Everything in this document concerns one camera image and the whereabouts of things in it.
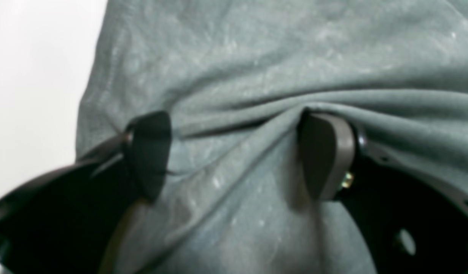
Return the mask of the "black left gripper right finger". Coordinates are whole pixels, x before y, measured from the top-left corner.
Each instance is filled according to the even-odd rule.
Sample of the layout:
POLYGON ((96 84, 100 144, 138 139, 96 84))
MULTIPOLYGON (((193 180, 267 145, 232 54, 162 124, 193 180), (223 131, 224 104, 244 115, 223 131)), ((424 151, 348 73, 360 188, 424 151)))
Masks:
POLYGON ((392 157, 341 116, 305 112, 298 142, 306 189, 339 202, 379 274, 468 274, 468 194, 392 157))

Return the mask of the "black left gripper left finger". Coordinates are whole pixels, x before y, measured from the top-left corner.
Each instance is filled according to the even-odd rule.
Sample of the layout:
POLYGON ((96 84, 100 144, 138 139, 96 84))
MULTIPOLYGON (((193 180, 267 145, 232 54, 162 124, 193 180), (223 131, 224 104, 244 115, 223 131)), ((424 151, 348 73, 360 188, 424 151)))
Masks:
POLYGON ((72 165, 0 198, 0 274, 96 274, 116 227, 166 179, 172 123, 165 111, 130 121, 72 165))

